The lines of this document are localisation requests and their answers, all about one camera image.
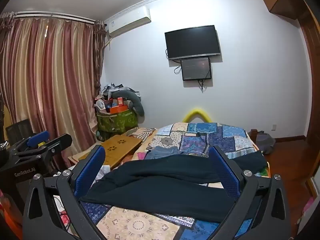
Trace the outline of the dark teal pants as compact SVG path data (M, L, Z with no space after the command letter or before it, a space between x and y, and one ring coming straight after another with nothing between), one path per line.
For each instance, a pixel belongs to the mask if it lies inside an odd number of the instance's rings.
M235 200L224 189L208 158L176 154L128 161L94 183L81 201L161 215L220 223Z

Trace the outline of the grey bag on floor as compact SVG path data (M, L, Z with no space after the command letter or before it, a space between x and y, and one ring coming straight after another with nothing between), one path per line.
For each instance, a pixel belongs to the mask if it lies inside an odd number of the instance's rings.
M263 155L271 154L274 150L276 140L264 131L259 131L255 140L255 144L261 150Z

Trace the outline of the blue patchwork quilt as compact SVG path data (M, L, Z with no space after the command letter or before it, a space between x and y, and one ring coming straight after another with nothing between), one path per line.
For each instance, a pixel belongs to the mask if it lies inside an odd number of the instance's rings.
M146 154L156 146L176 146L180 154L205 158L208 158L209 149L217 146L242 169L250 170L259 177L267 177L269 172L262 153L240 127L177 122L158 129L131 161L145 160ZM209 183L208 187L223 189L220 182ZM208 239L220 224L107 204L83 202L83 206L106 239Z

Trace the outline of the wooden lap desk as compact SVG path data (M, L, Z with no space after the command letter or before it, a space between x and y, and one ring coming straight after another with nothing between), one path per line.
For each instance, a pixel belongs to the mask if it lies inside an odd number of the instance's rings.
M142 139L139 138L115 135L96 146L104 149L104 157L102 157L104 160L103 164L109 165L110 168L113 169L119 165L127 155L134 154L135 150L139 148L141 143Z

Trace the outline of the green fabric storage bag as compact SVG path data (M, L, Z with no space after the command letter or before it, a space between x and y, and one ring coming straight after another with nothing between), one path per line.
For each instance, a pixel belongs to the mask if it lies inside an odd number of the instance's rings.
M102 141L105 141L116 134L123 134L138 126L137 115L130 109L112 115L97 113L97 122L97 138L102 139Z

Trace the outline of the pink beige striped curtain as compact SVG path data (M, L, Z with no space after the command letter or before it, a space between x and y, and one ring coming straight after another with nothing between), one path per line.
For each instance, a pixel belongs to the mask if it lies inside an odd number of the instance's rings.
M12 122L27 119L51 139L72 137L58 167L96 142L105 37L102 21L1 15L1 98Z

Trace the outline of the yellow plush pillow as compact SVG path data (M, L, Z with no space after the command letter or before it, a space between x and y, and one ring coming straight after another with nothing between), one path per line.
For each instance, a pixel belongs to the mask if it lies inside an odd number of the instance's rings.
M191 120L193 120L195 117L199 117L203 122L206 123L212 122L212 119L207 114L207 112L200 108L195 108L189 111L183 118L182 122L191 122Z

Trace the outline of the folded blue jeans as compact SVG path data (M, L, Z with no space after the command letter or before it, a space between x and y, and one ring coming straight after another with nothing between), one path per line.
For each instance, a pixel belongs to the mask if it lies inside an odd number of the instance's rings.
M156 146L154 149L150 150L146 156L145 160L149 159L159 159L159 158L164 158L168 157L171 155L178 155L180 154L180 151L176 146L170 147L170 148L163 148L161 146Z

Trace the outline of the orange box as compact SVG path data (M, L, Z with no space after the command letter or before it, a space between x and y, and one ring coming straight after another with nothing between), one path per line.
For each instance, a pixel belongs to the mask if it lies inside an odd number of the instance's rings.
M118 114L124 111L127 111L129 108L127 107L127 105L121 105L121 106L114 106L111 107L110 110L110 114Z

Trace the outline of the grey plush toy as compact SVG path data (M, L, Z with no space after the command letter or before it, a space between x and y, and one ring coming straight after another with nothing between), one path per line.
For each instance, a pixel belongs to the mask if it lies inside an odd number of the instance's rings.
M124 98L125 100L131 101L130 109L134 109L138 116L143 117L145 115L143 105L141 103L138 95L129 90L118 90L111 93L112 98L117 99L119 97Z

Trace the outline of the white wall socket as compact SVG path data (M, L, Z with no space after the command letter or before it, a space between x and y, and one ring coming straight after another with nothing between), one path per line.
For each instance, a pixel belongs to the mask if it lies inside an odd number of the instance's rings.
M276 128L277 128L277 126L276 126L276 124L274 124L274 125L272 125L272 131L275 131L276 130Z

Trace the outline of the small black wall monitor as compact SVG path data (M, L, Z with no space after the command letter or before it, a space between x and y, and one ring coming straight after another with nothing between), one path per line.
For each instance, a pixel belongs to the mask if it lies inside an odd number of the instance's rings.
M183 81L209 80L212 68L208 57L197 57L181 61Z

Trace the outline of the black wall television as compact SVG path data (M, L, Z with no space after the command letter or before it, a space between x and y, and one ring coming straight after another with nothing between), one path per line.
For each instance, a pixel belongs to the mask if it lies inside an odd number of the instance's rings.
M165 41L170 60L221 54L214 25L169 31L165 33Z

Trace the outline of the white wall air conditioner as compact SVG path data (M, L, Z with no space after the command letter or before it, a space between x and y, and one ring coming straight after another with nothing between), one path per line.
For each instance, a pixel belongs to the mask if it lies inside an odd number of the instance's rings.
M108 38L115 38L133 29L151 23L150 11L146 6L122 12L105 21Z

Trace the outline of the wooden door frame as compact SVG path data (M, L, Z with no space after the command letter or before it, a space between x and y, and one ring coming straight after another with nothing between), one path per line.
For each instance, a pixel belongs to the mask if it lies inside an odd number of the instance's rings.
M307 142L319 151L319 27L309 8L298 20L306 41L311 69L312 103Z

